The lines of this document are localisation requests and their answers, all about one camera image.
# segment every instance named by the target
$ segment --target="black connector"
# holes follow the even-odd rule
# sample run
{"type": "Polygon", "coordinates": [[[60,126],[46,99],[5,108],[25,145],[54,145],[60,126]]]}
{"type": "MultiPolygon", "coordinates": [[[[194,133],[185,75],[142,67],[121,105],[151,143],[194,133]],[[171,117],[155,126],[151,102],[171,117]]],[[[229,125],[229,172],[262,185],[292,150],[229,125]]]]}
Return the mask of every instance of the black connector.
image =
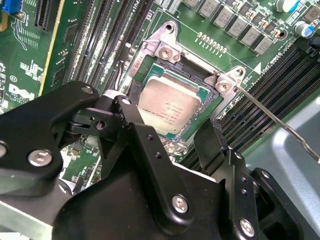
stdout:
{"type": "Polygon", "coordinates": [[[45,31],[50,32],[54,29],[60,0],[38,0],[34,25],[45,31]]]}

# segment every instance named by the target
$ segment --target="white capacitor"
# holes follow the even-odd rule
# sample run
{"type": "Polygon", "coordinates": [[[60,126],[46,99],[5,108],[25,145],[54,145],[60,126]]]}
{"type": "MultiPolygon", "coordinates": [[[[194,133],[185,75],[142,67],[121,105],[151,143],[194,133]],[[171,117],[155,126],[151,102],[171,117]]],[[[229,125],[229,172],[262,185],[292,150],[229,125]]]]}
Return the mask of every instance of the white capacitor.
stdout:
{"type": "Polygon", "coordinates": [[[292,13],[297,9],[299,2],[300,0],[276,0],[274,7],[278,12],[292,13]]]}
{"type": "Polygon", "coordinates": [[[293,31],[299,36],[308,39],[314,34],[315,28],[304,21],[298,21],[293,26],[293,31]]]}

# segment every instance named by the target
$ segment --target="ram slot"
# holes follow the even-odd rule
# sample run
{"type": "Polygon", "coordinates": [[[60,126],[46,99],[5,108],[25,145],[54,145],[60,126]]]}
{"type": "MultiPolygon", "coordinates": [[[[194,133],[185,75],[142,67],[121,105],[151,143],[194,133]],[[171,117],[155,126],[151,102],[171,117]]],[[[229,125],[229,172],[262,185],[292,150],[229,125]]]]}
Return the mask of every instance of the ram slot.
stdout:
{"type": "MultiPolygon", "coordinates": [[[[276,104],[269,108],[270,111],[280,119],[284,118],[302,103],[307,96],[320,87],[320,67],[316,66],[312,71],[310,71],[309,68],[306,68],[300,76],[301,77],[295,86],[283,90],[282,93],[284,94],[281,95],[281,97],[278,97],[276,104]]],[[[263,112],[259,112],[258,116],[260,117],[256,118],[251,125],[245,127],[246,131],[237,136],[234,140],[229,140],[231,146],[242,152],[276,125],[263,112]]]]}
{"type": "Polygon", "coordinates": [[[93,86],[99,88],[101,85],[108,84],[108,76],[112,73],[111,66],[114,63],[116,54],[121,51],[124,45],[124,39],[128,37],[129,32],[133,28],[133,22],[139,14],[139,8],[144,4],[144,1],[137,2],[136,0],[128,0],[121,10],[120,16],[117,19],[117,25],[113,30],[113,34],[109,44],[103,52],[98,70],[94,76],[93,86]]]}
{"type": "MultiPolygon", "coordinates": [[[[274,70],[269,70],[264,76],[262,76],[250,90],[249,93],[255,98],[258,98],[261,94],[267,91],[270,86],[278,79],[279,75],[283,74],[288,67],[293,64],[297,59],[302,55],[301,51],[298,51],[295,48],[290,48],[283,57],[281,61],[279,60],[276,65],[272,67],[274,70]]],[[[231,109],[227,115],[222,119],[221,126],[225,132],[229,132],[229,129],[233,128],[233,124],[242,113],[253,103],[246,99],[242,98],[233,109],[231,109]]]]}
{"type": "MultiPolygon", "coordinates": [[[[291,72],[291,74],[288,74],[283,79],[278,79],[278,84],[275,86],[273,85],[271,91],[265,91],[263,94],[261,94],[257,99],[264,105],[269,106],[270,102],[274,101],[275,97],[280,94],[280,92],[285,88],[287,85],[289,85],[292,81],[295,80],[300,74],[300,69],[304,69],[306,65],[311,63],[311,60],[304,59],[302,62],[296,62],[297,71],[291,72]]],[[[247,124],[250,123],[252,119],[254,119],[257,115],[257,113],[260,113],[260,109],[252,105],[254,108],[248,107],[246,111],[242,113],[242,115],[245,117],[244,121],[238,121],[236,124],[233,124],[233,129],[237,129],[237,131],[229,131],[224,137],[226,139],[234,139],[236,135],[239,134],[239,131],[241,130],[247,130],[247,124]]]]}
{"type": "Polygon", "coordinates": [[[64,83],[77,80],[79,77],[81,66],[86,55],[87,46],[93,37],[93,32],[95,30],[97,18],[103,2],[104,0],[90,0],[88,7],[84,11],[81,29],[73,46],[74,50],[70,58],[68,70],[63,79],[64,83]]]}
{"type": "Polygon", "coordinates": [[[121,1],[119,4],[115,4],[115,0],[107,0],[104,4],[101,17],[93,34],[94,39],[91,40],[81,67],[80,81],[87,84],[92,83],[93,76],[99,65],[99,59],[103,54],[103,48],[110,40],[112,29],[116,23],[117,15],[123,7],[123,3],[121,1]]]}
{"type": "MultiPolygon", "coordinates": [[[[116,52],[115,57],[114,57],[114,61],[113,64],[111,66],[111,70],[114,70],[117,66],[117,63],[119,62],[119,58],[122,54],[122,49],[125,45],[125,43],[129,43],[131,45],[134,44],[134,42],[136,41],[139,32],[141,31],[141,28],[146,20],[146,17],[152,7],[152,5],[154,4],[154,1],[148,1],[147,3],[143,4],[143,5],[139,5],[138,6],[138,10],[137,12],[141,12],[142,14],[136,14],[134,21],[132,21],[130,28],[131,31],[127,32],[126,35],[124,36],[123,40],[121,41],[121,47],[119,48],[119,51],[116,52]]],[[[116,82],[116,77],[118,77],[118,74],[113,74],[114,77],[111,77],[111,71],[109,71],[108,75],[106,76],[106,79],[108,79],[107,85],[105,86],[105,90],[106,89],[113,89],[115,87],[115,82],[116,82]]]]}

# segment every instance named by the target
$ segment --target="cable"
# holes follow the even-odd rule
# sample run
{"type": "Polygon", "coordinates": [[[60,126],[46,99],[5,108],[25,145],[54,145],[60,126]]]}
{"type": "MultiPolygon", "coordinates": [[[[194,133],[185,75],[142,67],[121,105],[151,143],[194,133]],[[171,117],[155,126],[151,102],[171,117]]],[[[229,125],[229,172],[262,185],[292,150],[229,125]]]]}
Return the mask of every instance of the cable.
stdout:
{"type": "Polygon", "coordinates": [[[258,108],[260,108],[269,118],[271,118],[274,122],[276,122],[279,126],[281,126],[284,130],[286,130],[289,134],[291,134],[295,139],[301,143],[303,148],[307,151],[308,154],[313,157],[318,164],[320,164],[320,155],[314,151],[307,141],[300,136],[292,127],[290,127],[288,124],[281,121],[277,116],[275,116],[271,111],[269,111],[264,105],[262,105],[257,99],[255,99],[254,96],[252,96],[250,93],[248,93],[246,90],[244,90],[240,85],[236,85],[236,88],[243,93],[244,96],[246,96],[251,102],[253,102],[258,108]]]}
{"type": "Polygon", "coordinates": [[[98,158],[98,160],[96,161],[96,164],[95,164],[95,166],[94,166],[94,168],[93,168],[93,170],[92,170],[92,173],[91,173],[88,181],[86,182],[85,188],[90,187],[90,183],[91,183],[91,181],[92,181],[92,179],[93,179],[93,177],[94,177],[94,175],[95,175],[95,173],[96,173],[96,170],[97,170],[97,168],[98,168],[98,165],[99,165],[100,161],[101,161],[101,156],[100,156],[100,157],[98,158]]]}
{"type": "Polygon", "coordinates": [[[114,84],[114,90],[116,90],[116,91],[118,91],[118,89],[119,89],[120,79],[122,76],[123,68],[124,68],[123,63],[120,62],[119,69],[118,69],[118,75],[116,76],[116,80],[115,80],[115,84],[114,84]]]}

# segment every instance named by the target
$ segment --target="blue connector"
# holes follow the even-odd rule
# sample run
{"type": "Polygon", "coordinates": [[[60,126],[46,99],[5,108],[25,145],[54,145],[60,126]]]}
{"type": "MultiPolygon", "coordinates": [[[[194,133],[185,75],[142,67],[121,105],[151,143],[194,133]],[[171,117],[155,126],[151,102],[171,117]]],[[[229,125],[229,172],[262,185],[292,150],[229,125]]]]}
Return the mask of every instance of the blue connector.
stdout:
{"type": "Polygon", "coordinates": [[[4,0],[4,7],[2,8],[7,14],[16,14],[21,10],[22,0],[4,0]]]}

